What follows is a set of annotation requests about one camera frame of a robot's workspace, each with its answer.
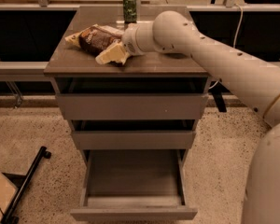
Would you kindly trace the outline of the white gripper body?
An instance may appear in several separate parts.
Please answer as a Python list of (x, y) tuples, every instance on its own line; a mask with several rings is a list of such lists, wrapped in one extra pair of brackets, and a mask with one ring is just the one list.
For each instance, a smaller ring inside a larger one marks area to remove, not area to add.
[(153, 50), (152, 23), (130, 23), (121, 39), (124, 48), (133, 56)]

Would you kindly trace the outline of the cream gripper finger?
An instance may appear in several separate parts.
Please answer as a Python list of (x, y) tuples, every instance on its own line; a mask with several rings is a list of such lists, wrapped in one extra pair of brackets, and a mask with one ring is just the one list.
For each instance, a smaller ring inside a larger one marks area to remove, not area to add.
[(125, 64), (131, 54), (124, 48), (121, 42), (112, 43), (107, 49), (102, 51), (95, 61), (98, 64), (106, 64), (110, 62)]

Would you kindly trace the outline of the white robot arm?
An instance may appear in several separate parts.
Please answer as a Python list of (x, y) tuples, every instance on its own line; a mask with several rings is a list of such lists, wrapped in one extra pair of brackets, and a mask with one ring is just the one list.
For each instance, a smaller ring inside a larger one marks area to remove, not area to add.
[(242, 224), (280, 224), (280, 67), (201, 34), (175, 11), (130, 24), (96, 62), (124, 63), (152, 51), (189, 56), (271, 126), (249, 167)]

